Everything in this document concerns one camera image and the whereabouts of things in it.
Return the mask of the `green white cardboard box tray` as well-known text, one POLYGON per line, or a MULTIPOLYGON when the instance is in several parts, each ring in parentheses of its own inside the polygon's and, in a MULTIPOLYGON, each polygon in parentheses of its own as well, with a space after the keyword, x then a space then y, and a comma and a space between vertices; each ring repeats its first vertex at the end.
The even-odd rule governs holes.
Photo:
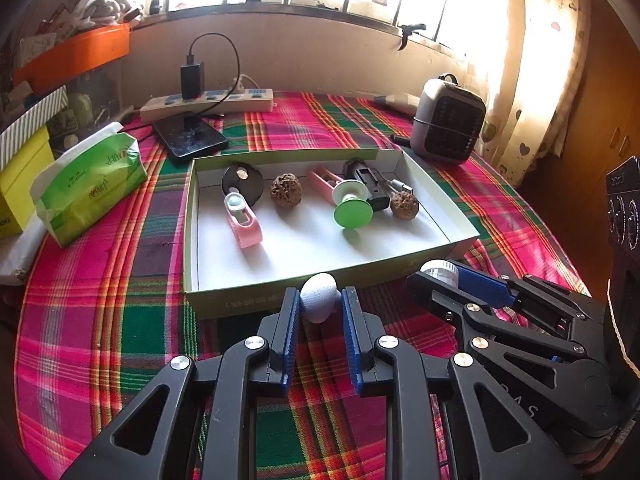
POLYGON ((367 287, 396 280, 433 258, 457 259, 480 233, 417 162, 401 150, 294 150, 254 152, 194 159, 184 219, 183 289, 199 318, 223 318, 277 309, 286 288, 326 272, 345 286, 367 287), (413 188, 420 203, 416 218, 400 220, 385 209, 369 224, 344 229, 335 206, 309 185, 308 169, 340 174, 358 157, 388 180, 413 188), (244 162, 264 177, 264 194, 250 207, 262 241, 241 249, 227 219, 221 179, 232 162, 244 162), (302 201, 291 209, 270 197, 272 181, 290 172, 299 178, 302 201))

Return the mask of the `white round knob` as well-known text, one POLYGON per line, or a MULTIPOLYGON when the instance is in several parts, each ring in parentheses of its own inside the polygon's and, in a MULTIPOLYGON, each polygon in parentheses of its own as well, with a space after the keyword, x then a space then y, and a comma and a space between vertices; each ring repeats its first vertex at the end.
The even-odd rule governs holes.
POLYGON ((299 298, 304 318, 314 324, 323 323, 341 303, 335 278, 329 273, 308 278, 300 289, 299 298))

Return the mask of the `brown walnut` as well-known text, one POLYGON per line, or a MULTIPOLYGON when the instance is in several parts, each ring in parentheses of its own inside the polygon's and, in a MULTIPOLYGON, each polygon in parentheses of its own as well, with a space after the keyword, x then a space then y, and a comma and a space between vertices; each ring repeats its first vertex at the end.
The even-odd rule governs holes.
POLYGON ((278 207, 291 209, 303 198, 303 188, 295 174, 280 174, 271 183, 270 197, 278 207))
POLYGON ((410 192, 398 192, 390 199, 390 209, 395 218, 400 220, 412 220, 420 209, 420 203, 410 192))

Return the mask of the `black rectangular device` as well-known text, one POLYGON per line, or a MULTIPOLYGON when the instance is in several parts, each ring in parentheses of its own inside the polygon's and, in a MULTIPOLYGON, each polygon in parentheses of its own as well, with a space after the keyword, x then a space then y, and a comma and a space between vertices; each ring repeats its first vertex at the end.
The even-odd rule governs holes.
POLYGON ((349 179, 360 181, 367 188, 367 202, 374 212, 385 210, 390 206, 390 196, 386 191, 382 174, 363 159, 358 157, 349 159, 344 163, 343 174, 349 179))

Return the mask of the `black charger adapter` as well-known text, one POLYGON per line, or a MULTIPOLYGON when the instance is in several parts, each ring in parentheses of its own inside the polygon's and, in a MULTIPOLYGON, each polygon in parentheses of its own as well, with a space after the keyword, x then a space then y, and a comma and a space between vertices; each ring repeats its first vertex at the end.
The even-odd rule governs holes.
POLYGON ((199 98, 204 89, 204 64, 195 62, 194 55, 188 53, 186 62, 180 67, 181 95, 184 100, 199 98))

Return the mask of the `small silver usb stick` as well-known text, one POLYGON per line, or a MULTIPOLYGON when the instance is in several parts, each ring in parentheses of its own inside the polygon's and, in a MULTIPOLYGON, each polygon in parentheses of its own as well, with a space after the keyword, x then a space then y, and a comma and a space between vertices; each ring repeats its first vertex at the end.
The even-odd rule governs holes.
POLYGON ((387 185, 397 193, 413 193, 413 188, 411 186, 398 179, 388 180, 387 185))

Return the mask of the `black smartphone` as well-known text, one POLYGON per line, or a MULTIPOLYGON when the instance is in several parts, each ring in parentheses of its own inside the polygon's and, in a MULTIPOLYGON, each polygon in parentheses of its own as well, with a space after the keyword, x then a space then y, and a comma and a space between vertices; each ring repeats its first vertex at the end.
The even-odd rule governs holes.
POLYGON ((168 151, 173 162, 213 155, 228 148, 229 140, 203 118, 182 113, 152 123, 155 135, 168 151))

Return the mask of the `small white round jar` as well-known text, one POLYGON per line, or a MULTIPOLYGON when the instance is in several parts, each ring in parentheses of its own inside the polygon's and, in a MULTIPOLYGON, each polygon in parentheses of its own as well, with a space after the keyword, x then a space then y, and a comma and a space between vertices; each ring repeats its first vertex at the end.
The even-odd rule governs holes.
POLYGON ((422 264, 420 271, 451 287, 459 287, 459 269, 448 260, 433 259, 427 261, 422 264))

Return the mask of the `black window latch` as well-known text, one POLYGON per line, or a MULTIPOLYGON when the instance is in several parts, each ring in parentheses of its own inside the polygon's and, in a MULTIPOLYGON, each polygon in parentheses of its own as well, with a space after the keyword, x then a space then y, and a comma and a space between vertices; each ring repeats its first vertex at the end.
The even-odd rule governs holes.
POLYGON ((402 51, 405 49, 405 47, 407 47, 409 38, 416 32, 424 32, 424 30, 426 29, 426 25, 424 23, 399 25, 398 28, 401 33, 400 46, 398 50, 402 51))

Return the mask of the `orange plastic bin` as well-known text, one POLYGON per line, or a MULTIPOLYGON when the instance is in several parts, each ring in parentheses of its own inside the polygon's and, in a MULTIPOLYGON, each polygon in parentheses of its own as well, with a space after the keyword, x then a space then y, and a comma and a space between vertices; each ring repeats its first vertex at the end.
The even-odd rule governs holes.
POLYGON ((129 54, 131 27, 119 24, 82 32, 37 56, 13 74, 17 86, 26 81, 37 96, 129 54))

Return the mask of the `green tissue pack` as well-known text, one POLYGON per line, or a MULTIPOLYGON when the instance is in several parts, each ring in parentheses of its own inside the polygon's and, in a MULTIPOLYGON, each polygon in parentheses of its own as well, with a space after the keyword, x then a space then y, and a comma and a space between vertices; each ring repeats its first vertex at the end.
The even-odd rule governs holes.
POLYGON ((38 218, 64 248, 147 177, 138 140, 111 122, 51 162, 29 194, 38 218))

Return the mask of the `striped grey white box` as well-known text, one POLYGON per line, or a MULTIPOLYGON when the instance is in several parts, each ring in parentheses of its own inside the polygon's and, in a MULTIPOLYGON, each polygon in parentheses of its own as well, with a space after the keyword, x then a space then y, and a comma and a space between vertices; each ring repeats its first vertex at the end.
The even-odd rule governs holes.
POLYGON ((12 122, 0 136, 0 170, 6 168, 25 143, 67 105, 67 90, 63 84, 12 122))

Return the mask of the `white power strip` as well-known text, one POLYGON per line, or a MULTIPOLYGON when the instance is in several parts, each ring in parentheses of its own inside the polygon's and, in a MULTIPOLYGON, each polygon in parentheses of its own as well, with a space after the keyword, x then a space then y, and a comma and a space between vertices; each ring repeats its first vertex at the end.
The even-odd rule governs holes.
POLYGON ((230 113, 271 112, 272 89, 246 89, 224 100, 224 90, 209 90, 197 99, 184 100, 181 94, 157 96, 140 108, 142 122, 156 122, 165 117, 191 112, 203 116, 230 113))

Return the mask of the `yellow cardboard box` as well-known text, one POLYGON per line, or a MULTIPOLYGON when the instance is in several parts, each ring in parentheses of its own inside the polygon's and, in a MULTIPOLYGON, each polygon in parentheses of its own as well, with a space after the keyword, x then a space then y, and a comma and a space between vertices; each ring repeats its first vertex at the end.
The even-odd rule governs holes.
POLYGON ((21 234, 35 212, 29 190, 54 161, 46 125, 37 130, 1 171, 0 237, 21 234))

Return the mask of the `white flat package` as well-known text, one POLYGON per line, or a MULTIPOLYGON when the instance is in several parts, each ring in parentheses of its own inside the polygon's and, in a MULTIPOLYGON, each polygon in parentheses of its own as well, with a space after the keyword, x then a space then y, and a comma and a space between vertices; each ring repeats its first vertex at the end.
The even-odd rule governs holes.
POLYGON ((29 272, 38 249, 47 234, 36 214, 29 219, 22 234, 2 238, 0 245, 0 284, 21 286, 28 281, 29 272))

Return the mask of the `small grey desk heater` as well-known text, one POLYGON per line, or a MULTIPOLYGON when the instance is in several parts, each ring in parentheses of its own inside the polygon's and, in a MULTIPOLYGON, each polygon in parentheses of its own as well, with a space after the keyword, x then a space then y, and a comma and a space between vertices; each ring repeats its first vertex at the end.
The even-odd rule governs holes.
POLYGON ((454 74, 429 79, 413 116, 410 148, 423 158, 460 165, 474 150, 485 116, 484 101, 454 74))

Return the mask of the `black oval disc with buttons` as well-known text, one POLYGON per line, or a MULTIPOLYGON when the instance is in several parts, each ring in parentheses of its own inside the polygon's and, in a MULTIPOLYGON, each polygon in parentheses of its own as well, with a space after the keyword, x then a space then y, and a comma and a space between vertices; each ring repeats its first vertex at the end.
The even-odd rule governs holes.
POLYGON ((221 189, 224 195, 232 192, 240 193, 250 207, 253 207, 260 200, 264 188, 262 174, 244 162, 232 162, 221 179, 221 189))

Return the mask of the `grey white tube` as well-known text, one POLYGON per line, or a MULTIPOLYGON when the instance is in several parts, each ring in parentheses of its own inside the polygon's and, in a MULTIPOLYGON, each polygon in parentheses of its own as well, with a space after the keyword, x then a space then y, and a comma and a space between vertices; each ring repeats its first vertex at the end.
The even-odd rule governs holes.
POLYGON ((375 96, 373 102, 386 106, 396 112, 413 116, 418 109, 420 98, 408 93, 389 94, 388 96, 375 96))

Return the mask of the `pink clip with mint cap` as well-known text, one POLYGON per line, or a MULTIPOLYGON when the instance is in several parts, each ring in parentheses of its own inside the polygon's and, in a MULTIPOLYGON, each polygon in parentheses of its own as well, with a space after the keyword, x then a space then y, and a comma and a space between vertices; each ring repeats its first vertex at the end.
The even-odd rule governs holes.
POLYGON ((255 246, 262 241, 262 228, 257 217, 236 188, 232 188, 224 196, 224 209, 227 211, 229 226, 241 249, 255 246))

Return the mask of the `heart pattern curtain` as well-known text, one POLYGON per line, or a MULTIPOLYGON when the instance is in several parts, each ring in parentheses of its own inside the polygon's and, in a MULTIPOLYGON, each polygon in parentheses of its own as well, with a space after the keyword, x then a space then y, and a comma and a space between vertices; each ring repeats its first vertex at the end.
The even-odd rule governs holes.
POLYGON ((562 152, 585 68, 590 0, 474 0, 469 80, 487 113, 476 150, 512 186, 562 152))

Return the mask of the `green white spool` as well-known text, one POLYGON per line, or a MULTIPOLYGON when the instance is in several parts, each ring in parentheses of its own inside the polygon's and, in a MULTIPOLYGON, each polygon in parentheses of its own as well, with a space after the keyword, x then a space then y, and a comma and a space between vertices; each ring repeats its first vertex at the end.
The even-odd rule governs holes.
POLYGON ((335 185, 332 200, 335 204, 334 220, 344 229, 359 229, 373 218, 373 208, 368 202, 369 191, 360 181, 343 180, 335 185))

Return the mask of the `pink carabiner clip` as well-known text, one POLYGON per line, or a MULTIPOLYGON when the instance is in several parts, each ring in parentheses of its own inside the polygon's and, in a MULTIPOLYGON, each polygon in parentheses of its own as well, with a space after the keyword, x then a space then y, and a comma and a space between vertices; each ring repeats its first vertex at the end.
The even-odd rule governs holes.
POLYGON ((306 179, 314 192, 319 194, 326 202, 334 206, 337 201, 334 198, 335 189, 344 181, 332 171, 320 166, 306 171, 306 179))

